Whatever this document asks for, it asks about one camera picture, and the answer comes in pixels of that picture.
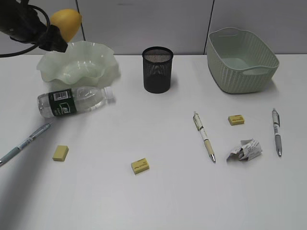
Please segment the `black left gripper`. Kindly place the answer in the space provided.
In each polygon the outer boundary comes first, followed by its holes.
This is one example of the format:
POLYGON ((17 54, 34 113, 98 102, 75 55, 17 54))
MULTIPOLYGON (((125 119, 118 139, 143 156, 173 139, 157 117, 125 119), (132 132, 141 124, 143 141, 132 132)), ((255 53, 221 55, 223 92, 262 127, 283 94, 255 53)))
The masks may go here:
POLYGON ((36 43, 45 51, 66 52, 68 44, 57 26, 48 29, 38 17, 46 13, 27 0, 2 0, 0 2, 0 31, 21 43, 36 43))

